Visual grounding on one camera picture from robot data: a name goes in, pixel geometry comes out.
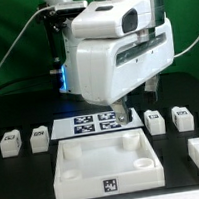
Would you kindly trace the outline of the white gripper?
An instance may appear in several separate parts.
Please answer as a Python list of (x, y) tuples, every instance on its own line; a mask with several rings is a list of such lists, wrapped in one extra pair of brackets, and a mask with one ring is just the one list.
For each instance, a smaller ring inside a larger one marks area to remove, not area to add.
[(87, 39), (78, 45), (76, 60), (82, 97), (90, 104), (110, 105), (118, 124), (132, 121), (124, 96), (142, 83), (146, 82), (147, 101), (158, 99), (157, 73), (170, 66), (174, 58), (171, 23), (169, 19), (164, 22), (155, 28), (155, 38), (145, 43), (139, 44), (137, 35), (131, 34), (120, 39)]

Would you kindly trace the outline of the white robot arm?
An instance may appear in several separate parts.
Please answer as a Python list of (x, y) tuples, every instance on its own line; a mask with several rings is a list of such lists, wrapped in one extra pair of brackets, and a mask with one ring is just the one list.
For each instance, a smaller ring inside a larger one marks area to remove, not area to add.
[(158, 74), (173, 63), (163, 0), (45, 1), (68, 24), (67, 61), (77, 70), (77, 92), (90, 104), (112, 107), (118, 123), (130, 123), (126, 95), (141, 84), (155, 91)]

